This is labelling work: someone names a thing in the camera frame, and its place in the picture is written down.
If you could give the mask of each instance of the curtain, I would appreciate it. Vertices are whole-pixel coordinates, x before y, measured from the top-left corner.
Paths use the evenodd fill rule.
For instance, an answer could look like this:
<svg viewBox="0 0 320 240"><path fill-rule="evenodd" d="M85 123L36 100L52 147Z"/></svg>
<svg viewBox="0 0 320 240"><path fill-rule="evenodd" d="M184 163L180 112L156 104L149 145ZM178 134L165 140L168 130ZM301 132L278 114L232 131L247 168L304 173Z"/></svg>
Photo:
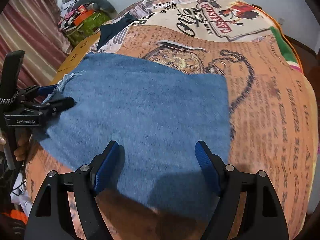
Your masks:
<svg viewBox="0 0 320 240"><path fill-rule="evenodd" d="M10 51L24 50L18 87L45 86L71 52L59 32L57 0L10 0L0 15L0 69Z"/></svg>

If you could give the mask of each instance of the blue denim cloth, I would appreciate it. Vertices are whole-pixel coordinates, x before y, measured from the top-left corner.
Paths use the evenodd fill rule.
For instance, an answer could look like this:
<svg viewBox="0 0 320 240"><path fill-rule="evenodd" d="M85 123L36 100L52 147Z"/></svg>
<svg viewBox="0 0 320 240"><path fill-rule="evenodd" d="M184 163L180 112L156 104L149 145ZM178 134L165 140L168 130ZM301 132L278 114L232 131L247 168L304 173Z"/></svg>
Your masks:
<svg viewBox="0 0 320 240"><path fill-rule="evenodd" d="M215 196L195 156L204 140L227 162L228 92L223 76L186 75L134 57L88 54L63 96L76 105L35 131L41 146L73 170L110 140L122 145L108 187L148 207L207 220Z"/></svg>

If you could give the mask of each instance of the watch face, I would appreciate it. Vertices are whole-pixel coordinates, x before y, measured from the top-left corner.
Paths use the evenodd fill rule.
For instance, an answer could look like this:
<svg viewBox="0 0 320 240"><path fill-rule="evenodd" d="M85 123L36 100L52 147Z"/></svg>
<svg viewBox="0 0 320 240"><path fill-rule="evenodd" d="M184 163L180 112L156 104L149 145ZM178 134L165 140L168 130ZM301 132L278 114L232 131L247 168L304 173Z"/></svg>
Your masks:
<svg viewBox="0 0 320 240"><path fill-rule="evenodd" d="M177 49L155 49L145 59L178 69L185 74L201 73L202 62L192 53Z"/></svg>

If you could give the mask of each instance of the bedsheet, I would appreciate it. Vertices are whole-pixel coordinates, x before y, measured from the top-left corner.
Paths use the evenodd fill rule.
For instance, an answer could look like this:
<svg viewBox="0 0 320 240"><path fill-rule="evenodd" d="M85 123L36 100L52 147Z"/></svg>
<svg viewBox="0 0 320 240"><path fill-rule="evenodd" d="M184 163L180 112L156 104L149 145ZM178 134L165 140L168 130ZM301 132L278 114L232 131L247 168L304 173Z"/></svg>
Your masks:
<svg viewBox="0 0 320 240"><path fill-rule="evenodd" d="M263 169L268 173L293 239L303 224L312 185L317 112L313 90L301 74L299 59L296 57L296 66L292 65L279 49L270 29L277 27L276 23L242 0L143 0L108 23L127 12L139 19L99 51L99 33L81 42L59 69L55 81L72 71L87 51L144 58L186 74L224 75L233 128L228 161L241 171ZM240 53L246 60L236 62L224 50ZM48 171L70 170L38 145L32 151L27 178L34 198ZM70 203L78 236L83 237L71 196ZM205 227L200 221L145 210L114 192L98 196L98 203L115 239L161 239L169 231L174 231L177 239L199 239Z"/></svg>

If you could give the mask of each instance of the human hand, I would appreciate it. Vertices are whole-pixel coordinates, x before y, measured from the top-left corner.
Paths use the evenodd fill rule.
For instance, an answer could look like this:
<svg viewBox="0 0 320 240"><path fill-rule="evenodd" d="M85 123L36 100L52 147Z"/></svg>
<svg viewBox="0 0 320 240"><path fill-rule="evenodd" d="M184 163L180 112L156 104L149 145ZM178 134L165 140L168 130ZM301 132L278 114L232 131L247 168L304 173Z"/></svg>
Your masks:
<svg viewBox="0 0 320 240"><path fill-rule="evenodd" d="M27 129L23 129L20 133L17 149L14 151L14 156L16 157L17 161L23 161L27 157L27 152L29 150L29 138L31 132ZM4 145L7 143L7 136L4 132L0 131L0 151L4 151Z"/></svg>

